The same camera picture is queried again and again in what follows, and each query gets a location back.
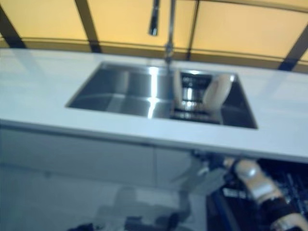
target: white cabinet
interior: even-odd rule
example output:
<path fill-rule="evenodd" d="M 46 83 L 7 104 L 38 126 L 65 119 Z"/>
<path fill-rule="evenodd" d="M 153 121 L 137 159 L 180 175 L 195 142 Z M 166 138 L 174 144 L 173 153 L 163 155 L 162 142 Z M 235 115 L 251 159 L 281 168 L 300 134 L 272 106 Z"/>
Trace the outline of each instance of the white cabinet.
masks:
<path fill-rule="evenodd" d="M 4 164 L 154 186 L 153 147 L 0 129 L 0 157 Z"/>
<path fill-rule="evenodd" d="M 173 190 L 189 190 L 197 194 L 208 194 L 224 184 L 224 170 L 215 170 L 199 177 L 202 163 L 191 156 L 190 151 L 155 148 L 157 186 Z"/>

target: white countertop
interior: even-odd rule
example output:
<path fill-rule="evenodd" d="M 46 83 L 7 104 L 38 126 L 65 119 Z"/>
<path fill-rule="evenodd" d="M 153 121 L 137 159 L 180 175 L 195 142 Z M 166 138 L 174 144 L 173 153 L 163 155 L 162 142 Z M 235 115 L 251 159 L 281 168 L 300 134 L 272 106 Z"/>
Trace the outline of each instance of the white countertop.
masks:
<path fill-rule="evenodd" d="M 126 141 L 308 162 L 308 75 L 233 65 L 174 62 L 179 68 L 238 73 L 258 129 L 65 107 L 103 61 L 164 64 L 158 59 L 116 55 L 1 49 L 1 123 L 74 129 Z"/>

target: sink basin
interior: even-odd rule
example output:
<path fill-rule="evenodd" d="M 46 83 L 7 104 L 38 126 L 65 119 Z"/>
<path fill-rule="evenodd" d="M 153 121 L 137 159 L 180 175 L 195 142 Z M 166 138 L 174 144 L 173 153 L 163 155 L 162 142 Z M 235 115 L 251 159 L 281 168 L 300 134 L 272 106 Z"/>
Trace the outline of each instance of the sink basin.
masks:
<path fill-rule="evenodd" d="M 196 95 L 185 105 L 200 104 L 200 96 L 218 72 L 181 70 L 182 91 Z M 67 104 L 68 107 L 148 118 L 169 118 L 228 126 L 257 128 L 237 75 L 221 109 L 211 115 L 195 109 L 175 108 L 173 72 L 165 68 L 103 63 Z"/>
<path fill-rule="evenodd" d="M 172 78 L 157 67 L 102 64 L 69 107 L 169 118 Z"/>

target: yellow wall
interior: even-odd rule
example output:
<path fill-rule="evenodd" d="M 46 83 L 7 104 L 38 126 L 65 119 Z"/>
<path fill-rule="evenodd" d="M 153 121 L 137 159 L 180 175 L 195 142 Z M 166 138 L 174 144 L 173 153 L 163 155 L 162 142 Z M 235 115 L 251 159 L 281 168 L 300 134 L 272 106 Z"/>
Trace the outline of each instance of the yellow wall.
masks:
<path fill-rule="evenodd" d="M 73 0 L 0 0 L 21 37 L 87 39 Z"/>
<path fill-rule="evenodd" d="M 285 57 L 308 14 L 220 2 L 201 2 L 193 49 Z"/>
<path fill-rule="evenodd" d="M 308 9 L 308 0 L 246 1 Z M 74 0 L 0 0 L 0 3 L 25 43 L 31 41 L 29 38 L 36 38 L 45 41 L 79 39 L 69 42 L 86 46 L 88 44 Z M 147 34 L 153 0 L 88 0 L 88 3 L 99 41 L 111 42 L 109 46 L 117 47 L 135 47 L 133 44 L 139 44 L 160 46 L 148 49 L 164 49 L 168 32 L 169 0 L 161 0 L 157 37 Z M 193 0 L 177 0 L 174 34 L 177 48 L 188 48 L 195 4 L 196 1 Z M 283 59 L 307 23 L 308 13 L 201 1 L 192 52 L 236 52 L 276 57 L 259 57 L 260 59 Z M 222 55 L 242 57 L 229 53 Z M 307 52 L 302 60 L 308 60 Z"/>

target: faucet spout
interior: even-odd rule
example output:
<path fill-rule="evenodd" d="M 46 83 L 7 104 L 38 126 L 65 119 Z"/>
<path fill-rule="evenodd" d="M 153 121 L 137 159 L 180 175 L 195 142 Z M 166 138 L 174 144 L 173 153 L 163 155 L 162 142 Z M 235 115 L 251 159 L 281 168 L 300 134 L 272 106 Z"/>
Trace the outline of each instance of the faucet spout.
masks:
<path fill-rule="evenodd" d="M 153 1 L 152 16 L 150 20 L 149 35 L 158 35 L 159 0 Z"/>

